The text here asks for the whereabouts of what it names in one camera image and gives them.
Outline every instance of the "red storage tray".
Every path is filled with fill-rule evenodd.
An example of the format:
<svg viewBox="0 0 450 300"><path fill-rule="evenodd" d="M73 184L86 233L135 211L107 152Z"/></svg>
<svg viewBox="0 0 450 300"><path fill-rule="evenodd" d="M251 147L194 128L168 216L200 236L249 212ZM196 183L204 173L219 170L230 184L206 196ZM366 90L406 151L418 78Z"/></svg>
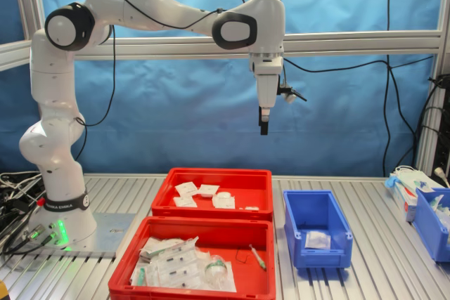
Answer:
<svg viewBox="0 0 450 300"><path fill-rule="evenodd" d="M151 236L160 239L198 236L196 246L211 255L230 261L236 293L131 286L129 279L139 258L139 250ZM248 245L252 244L266 263L262 270ZM276 297L274 230L268 221L187 219L152 216L145 218L116 267L109 283L112 300L272 300Z"/></svg>
<svg viewBox="0 0 450 300"><path fill-rule="evenodd" d="M271 221L274 209L271 177L267 170L173 168L153 200L152 213L154 216ZM217 192L231 193L236 208L216 209L211 198L201 195L193 197L198 207L177 207L173 199L179 196L175 186L191 181L197 188L202 184L220 185ZM259 207L259 211L240 210L240 207Z"/></svg>

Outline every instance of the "blue backdrop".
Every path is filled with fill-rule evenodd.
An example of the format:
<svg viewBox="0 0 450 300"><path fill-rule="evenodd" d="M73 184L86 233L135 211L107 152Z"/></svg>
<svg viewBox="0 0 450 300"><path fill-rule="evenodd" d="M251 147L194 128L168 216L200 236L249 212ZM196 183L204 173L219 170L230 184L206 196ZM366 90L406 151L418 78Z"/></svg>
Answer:
<svg viewBox="0 0 450 300"><path fill-rule="evenodd" d="M44 0L46 14L74 0ZM207 9L240 0L178 0ZM283 0L286 30L385 30L386 0ZM433 30L440 0L392 0L392 30ZM191 35L117 28L118 37ZM425 56L392 56L392 65ZM310 69L346 67L384 56L294 58ZM415 126L425 101L431 60L394 70L405 118ZM104 114L112 89L111 61L77 61L77 99L88 123ZM269 135L257 125L255 80L246 60L117 61L117 90L110 114L89 129L80 157L85 172L167 172L175 166L246 167L274 174L380 176L387 134L383 122L386 68L304 73L286 65L288 81L308 98L288 105L279 98ZM18 140L39 118L30 96L27 66L0 73L0 169L33 166ZM412 136L400 120L390 83L387 114L392 169ZM77 154L82 139L73 146Z"/></svg>

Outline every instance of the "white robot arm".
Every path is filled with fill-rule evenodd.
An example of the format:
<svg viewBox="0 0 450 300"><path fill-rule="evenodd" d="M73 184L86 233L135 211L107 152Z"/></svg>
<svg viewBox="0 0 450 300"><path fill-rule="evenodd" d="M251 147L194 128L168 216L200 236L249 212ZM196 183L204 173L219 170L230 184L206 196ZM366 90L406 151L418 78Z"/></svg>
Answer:
<svg viewBox="0 0 450 300"><path fill-rule="evenodd" d="M32 40L32 96L39 104L41 120L20 140L22 154L39 167L46 186L44 208L32 215L30 228L42 225L54 231L57 238L49 246L78 242L96 228L82 168L70 152L83 131L75 119L84 121L75 98L74 56L107 40L111 25L190 30L212 37L225 49L246 48L257 80L262 134L267 134L277 93L289 91L279 84L285 34L280 0L249 0L231 10L213 12L175 0L86 0L55 10L46 19L45 30L37 31Z"/></svg>

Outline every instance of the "cardboard box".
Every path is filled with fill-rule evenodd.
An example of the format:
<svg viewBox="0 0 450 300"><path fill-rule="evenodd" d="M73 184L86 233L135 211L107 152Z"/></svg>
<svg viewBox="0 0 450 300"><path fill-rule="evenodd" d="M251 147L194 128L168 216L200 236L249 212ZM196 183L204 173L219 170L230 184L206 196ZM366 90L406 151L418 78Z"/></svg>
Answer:
<svg viewBox="0 0 450 300"><path fill-rule="evenodd" d="M406 188L397 177L391 176L385 183L391 192L395 204L399 207L406 221L413 221L416 216L417 194Z"/></svg>

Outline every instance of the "blue storage bin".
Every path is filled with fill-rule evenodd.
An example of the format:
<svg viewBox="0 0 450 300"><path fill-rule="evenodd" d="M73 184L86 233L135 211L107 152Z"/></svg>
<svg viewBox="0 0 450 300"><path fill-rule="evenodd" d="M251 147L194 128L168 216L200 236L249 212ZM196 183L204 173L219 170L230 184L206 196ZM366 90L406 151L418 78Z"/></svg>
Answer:
<svg viewBox="0 0 450 300"><path fill-rule="evenodd" d="M430 206L430 202L434 198L444 195L440 204L450 207L450 190L447 188L434 190L433 193L423 193L416 189L418 198L413 224L432 259L434 261L450 261L450 247L447 245L449 231L442 225Z"/></svg>
<svg viewBox="0 0 450 300"><path fill-rule="evenodd" d="M352 260L353 234L331 191L283 191L284 231L297 268L346 268ZM311 230L331 236L330 249L305 249Z"/></svg>

